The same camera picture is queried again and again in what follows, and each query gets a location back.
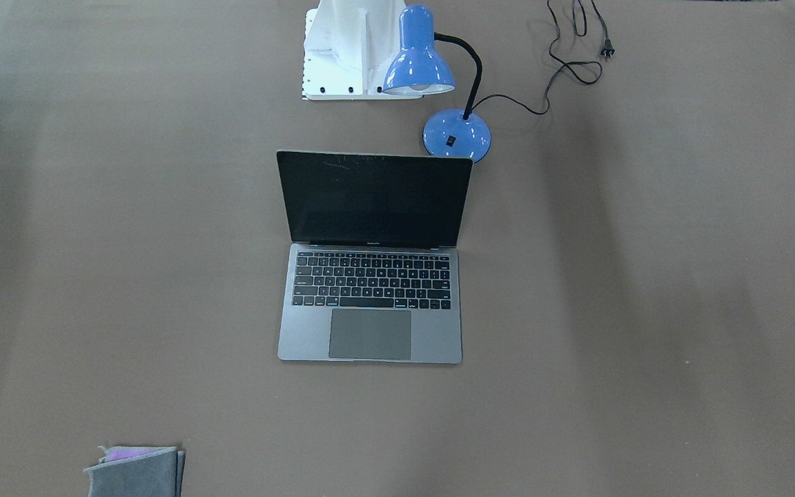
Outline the grey laptop computer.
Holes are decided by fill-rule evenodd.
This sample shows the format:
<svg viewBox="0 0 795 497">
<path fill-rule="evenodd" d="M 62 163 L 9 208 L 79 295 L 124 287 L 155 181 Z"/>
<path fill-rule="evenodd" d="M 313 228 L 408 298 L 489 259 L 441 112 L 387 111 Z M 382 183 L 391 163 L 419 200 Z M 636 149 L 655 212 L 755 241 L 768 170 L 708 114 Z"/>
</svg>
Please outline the grey laptop computer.
<svg viewBox="0 0 795 497">
<path fill-rule="evenodd" d="M 277 165 L 291 235 L 278 358 L 458 364 L 473 161 L 279 150 Z"/>
</svg>

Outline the blue desk lamp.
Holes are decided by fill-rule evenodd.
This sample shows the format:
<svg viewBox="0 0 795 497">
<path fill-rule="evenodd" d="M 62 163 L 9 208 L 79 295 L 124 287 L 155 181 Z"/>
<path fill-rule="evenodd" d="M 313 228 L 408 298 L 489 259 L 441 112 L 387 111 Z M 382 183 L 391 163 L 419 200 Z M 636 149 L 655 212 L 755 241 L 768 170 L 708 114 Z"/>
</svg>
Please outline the blue desk lamp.
<svg viewBox="0 0 795 497">
<path fill-rule="evenodd" d="M 382 90 L 388 95 L 433 95 L 455 89 L 455 78 L 436 42 L 464 48 L 475 65 L 475 73 L 464 107 L 433 114 L 422 129 L 422 143 L 430 155 L 463 157 L 474 163 L 489 153 L 489 126 L 474 110 L 482 83 L 482 60 L 465 40 L 439 34 L 433 27 L 433 14 L 423 4 L 411 4 L 400 13 L 400 50 L 386 70 Z"/>
</svg>

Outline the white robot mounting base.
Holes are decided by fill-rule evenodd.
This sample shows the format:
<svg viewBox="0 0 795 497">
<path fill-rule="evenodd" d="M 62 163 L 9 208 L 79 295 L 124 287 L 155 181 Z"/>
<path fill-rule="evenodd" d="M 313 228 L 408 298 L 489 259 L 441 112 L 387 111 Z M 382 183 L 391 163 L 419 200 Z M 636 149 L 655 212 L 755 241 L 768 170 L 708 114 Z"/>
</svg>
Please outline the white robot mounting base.
<svg viewBox="0 0 795 497">
<path fill-rule="evenodd" d="M 406 100 L 384 93 L 400 51 L 404 1 L 322 1 L 306 13 L 301 95 L 310 101 Z"/>
</svg>

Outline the grey folded cloth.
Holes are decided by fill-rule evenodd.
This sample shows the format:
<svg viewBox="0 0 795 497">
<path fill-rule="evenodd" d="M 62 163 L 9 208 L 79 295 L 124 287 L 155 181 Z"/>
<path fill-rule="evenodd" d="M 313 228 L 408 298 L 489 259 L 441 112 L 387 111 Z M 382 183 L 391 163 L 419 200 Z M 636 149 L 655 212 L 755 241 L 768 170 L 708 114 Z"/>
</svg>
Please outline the grey folded cloth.
<svg viewBox="0 0 795 497">
<path fill-rule="evenodd" d="M 164 447 L 152 455 L 115 460 L 84 469 L 88 496 L 179 496 L 185 452 Z"/>
</svg>

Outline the purple cloth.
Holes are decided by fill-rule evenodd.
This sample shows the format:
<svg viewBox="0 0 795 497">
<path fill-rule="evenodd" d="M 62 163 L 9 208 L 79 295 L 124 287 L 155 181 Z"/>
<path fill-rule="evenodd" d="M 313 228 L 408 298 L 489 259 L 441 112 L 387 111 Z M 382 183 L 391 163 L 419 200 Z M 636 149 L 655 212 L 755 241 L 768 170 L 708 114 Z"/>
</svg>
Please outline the purple cloth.
<svg viewBox="0 0 795 497">
<path fill-rule="evenodd" d="M 102 447 L 104 456 L 99 459 L 100 465 L 114 462 L 115 460 L 125 460 L 135 457 L 152 455 L 164 449 L 164 447 L 134 447 L 134 446 L 113 446 Z"/>
</svg>

